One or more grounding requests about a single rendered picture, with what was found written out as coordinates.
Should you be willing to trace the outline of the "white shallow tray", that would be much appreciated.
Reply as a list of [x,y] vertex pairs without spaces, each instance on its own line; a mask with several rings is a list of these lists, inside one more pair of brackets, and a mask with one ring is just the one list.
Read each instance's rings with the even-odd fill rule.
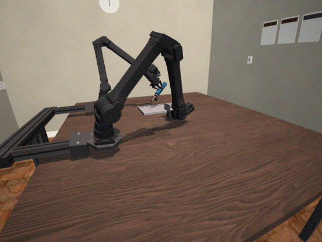
[[143,113],[144,116],[167,112],[167,110],[164,109],[164,104],[141,106],[138,107],[138,109]]

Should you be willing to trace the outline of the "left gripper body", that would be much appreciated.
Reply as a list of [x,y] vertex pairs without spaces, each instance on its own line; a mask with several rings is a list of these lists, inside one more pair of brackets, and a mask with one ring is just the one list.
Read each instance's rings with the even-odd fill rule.
[[155,80],[152,76],[148,79],[150,82],[151,82],[151,85],[152,87],[154,87],[155,85],[157,85],[159,83],[159,79],[158,80]]

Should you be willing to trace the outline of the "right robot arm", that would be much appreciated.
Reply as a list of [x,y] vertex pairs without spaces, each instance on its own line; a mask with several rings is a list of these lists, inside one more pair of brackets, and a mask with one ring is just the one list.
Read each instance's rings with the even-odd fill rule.
[[173,109],[171,115],[176,116],[178,120],[185,120],[195,109],[190,102],[185,104],[183,97],[180,71],[180,61],[183,59],[181,44],[166,34],[152,31],[148,43],[118,84],[95,103],[95,145],[115,143],[113,124],[120,119],[126,98],[160,53],[166,62],[169,76]]

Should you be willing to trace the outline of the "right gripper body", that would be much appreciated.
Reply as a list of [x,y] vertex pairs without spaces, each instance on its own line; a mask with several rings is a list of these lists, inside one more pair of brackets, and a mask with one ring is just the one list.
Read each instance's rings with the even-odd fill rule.
[[176,116],[171,115],[171,111],[167,111],[167,115],[168,115],[169,120],[177,120]]

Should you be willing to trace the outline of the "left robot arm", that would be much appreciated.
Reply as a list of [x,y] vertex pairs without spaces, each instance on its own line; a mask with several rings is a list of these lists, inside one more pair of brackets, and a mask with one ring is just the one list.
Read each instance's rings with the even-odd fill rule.
[[[96,54],[97,66],[98,66],[98,71],[99,71],[99,75],[100,75],[100,82],[101,82],[98,98],[101,98],[101,97],[104,97],[106,95],[106,93],[111,90],[110,85],[108,84],[108,82],[106,82],[108,80],[108,78],[107,78],[107,73],[105,70],[105,64],[104,64],[103,53],[102,53],[101,47],[106,46],[108,49],[112,50],[114,53],[116,53],[118,56],[123,58],[125,61],[127,61],[131,65],[135,59],[132,58],[132,56],[127,54],[125,51],[123,51],[121,48],[116,46],[112,41],[110,41],[105,36],[102,36],[102,37],[96,39],[95,41],[92,42],[92,44],[94,46],[94,50],[95,50],[95,54]],[[100,45],[101,45],[101,47],[100,47]],[[160,75],[158,68],[154,64],[151,64],[151,66],[145,72],[144,76],[147,79],[149,79],[152,76],[155,80],[157,80],[158,77],[161,75]]]

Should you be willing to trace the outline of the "blue electric screwdriver body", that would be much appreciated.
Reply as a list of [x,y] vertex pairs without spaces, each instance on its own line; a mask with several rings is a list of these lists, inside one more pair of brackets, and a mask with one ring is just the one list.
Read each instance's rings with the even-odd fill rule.
[[[163,83],[162,83],[163,89],[166,87],[166,85],[167,85],[167,83],[166,83],[166,82],[163,82]],[[163,91],[163,89],[158,88],[158,90],[157,90],[157,91],[156,91],[156,93],[155,93],[155,97],[159,96],[159,94]],[[155,98],[155,97],[154,97],[154,98]],[[153,99],[154,99],[154,98],[153,98]]]

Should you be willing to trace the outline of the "white l-shaped bracket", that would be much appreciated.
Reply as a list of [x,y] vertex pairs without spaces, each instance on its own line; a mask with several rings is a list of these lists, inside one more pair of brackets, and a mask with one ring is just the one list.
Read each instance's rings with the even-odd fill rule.
[[171,108],[171,105],[170,104],[164,104],[164,109],[167,110],[167,111],[172,111],[173,109]]

